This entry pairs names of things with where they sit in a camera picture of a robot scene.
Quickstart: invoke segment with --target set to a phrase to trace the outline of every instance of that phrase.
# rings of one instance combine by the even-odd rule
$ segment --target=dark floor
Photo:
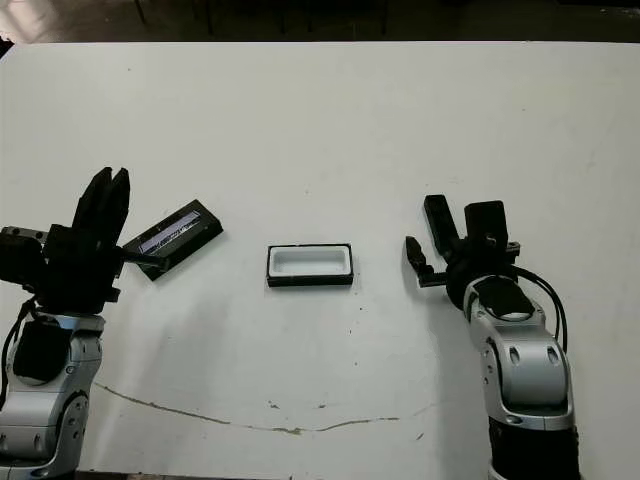
[[[640,0],[616,1],[640,5]],[[207,3],[213,34],[208,33]],[[640,8],[568,5],[557,0],[140,0],[140,4],[146,23],[134,0],[0,0],[0,35],[16,43],[640,41]]]

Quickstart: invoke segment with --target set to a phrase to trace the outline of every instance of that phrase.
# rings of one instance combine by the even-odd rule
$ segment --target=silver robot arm
[[[450,300],[469,321],[471,339],[480,352],[489,417],[489,479],[579,480],[562,302],[547,282],[514,265],[520,245],[508,241],[502,202],[468,205],[463,239],[444,196],[427,196],[424,208],[447,270],[435,273],[413,237],[406,238],[407,259],[420,286],[446,286]],[[518,285],[519,277],[536,283],[553,299],[555,335],[545,327],[543,309]]]
[[[103,326],[97,315],[29,315],[7,361],[8,389],[0,411],[0,480],[51,479],[76,470],[89,391],[102,360]],[[49,334],[47,341],[55,336],[53,341],[60,342],[44,355],[34,351],[43,334]],[[34,353],[38,356],[33,361],[21,360]],[[47,363],[56,368],[42,368]]]
[[[113,282],[124,262],[167,268],[116,245],[128,212],[128,172],[104,168],[71,227],[0,232],[0,280],[33,294],[2,349],[0,480],[73,477],[102,360],[99,314],[120,293]]]
[[[496,294],[517,300],[497,309]],[[463,311],[481,358],[489,479],[579,479],[569,362],[542,307],[510,278],[484,277],[467,287]]]

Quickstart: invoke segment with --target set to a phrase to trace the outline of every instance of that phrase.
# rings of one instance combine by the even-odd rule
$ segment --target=white table
[[[443,192],[462,231],[464,205],[504,200],[519,263],[568,312],[585,477],[634,478],[638,85],[633,45],[10,51],[2,224],[68,224],[90,177],[112,165],[132,179],[123,241],[194,198],[226,230],[156,283],[125,268],[121,300],[104,311],[104,387],[92,389],[81,468],[485,478],[466,321],[443,290],[418,291],[402,258],[414,234],[434,259],[421,204]],[[267,246],[289,242],[350,242],[353,287],[270,290]],[[6,331],[26,295],[0,291]]]

